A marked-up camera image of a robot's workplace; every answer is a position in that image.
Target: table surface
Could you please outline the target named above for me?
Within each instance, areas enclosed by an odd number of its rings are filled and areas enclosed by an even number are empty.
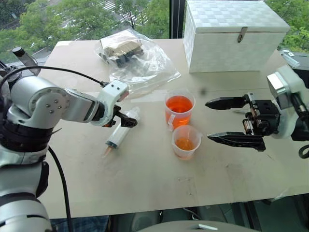
[[[235,148],[207,139],[208,133],[243,131],[243,114],[209,109],[205,103],[220,96],[242,96],[248,91],[273,99],[266,75],[285,64],[274,52],[260,72],[188,73],[182,39],[156,40],[182,76],[139,99],[121,102],[123,110],[138,106],[141,119],[118,150],[106,157],[105,142],[114,128],[60,121],[50,145],[58,155],[67,180],[73,217],[111,215],[157,209],[232,203],[309,192],[309,160],[298,156],[306,144],[290,138],[265,137],[266,151]],[[94,53],[97,41],[59,42],[46,66],[72,69],[108,81],[108,67]],[[100,87],[71,73],[42,70],[61,87],[99,92]],[[178,159],[170,144],[164,115],[164,93],[188,88],[196,98],[190,124],[204,137],[195,157]],[[206,95],[200,90],[206,88]],[[50,165],[49,187],[40,197],[51,218],[65,217],[58,170]]]

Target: measuring cup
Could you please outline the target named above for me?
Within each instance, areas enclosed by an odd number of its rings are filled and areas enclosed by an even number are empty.
[[[172,147],[175,154],[182,160],[189,160],[201,144],[202,136],[202,133],[192,126],[179,126],[172,134]]]
[[[165,118],[169,131],[190,122],[195,98],[188,90],[172,90],[165,96]]]

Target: metal bracket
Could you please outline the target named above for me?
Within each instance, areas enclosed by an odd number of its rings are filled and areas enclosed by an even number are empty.
[[[241,28],[241,31],[240,31],[239,36],[237,38],[238,43],[240,43],[242,41],[243,37],[245,36],[247,29],[248,29],[248,27],[242,27]]]

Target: plastic bag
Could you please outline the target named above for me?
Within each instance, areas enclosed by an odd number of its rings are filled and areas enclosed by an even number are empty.
[[[131,98],[181,76],[161,47],[132,29],[100,39],[95,52],[109,63],[111,81],[129,85]]]

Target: small plastic cup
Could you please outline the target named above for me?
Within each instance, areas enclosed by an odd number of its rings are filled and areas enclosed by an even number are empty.
[[[190,122],[195,98],[185,89],[172,90],[165,96],[165,118],[169,131]]]
[[[192,126],[179,126],[172,134],[172,147],[175,154],[182,160],[191,159],[201,144],[202,136],[202,133]]]

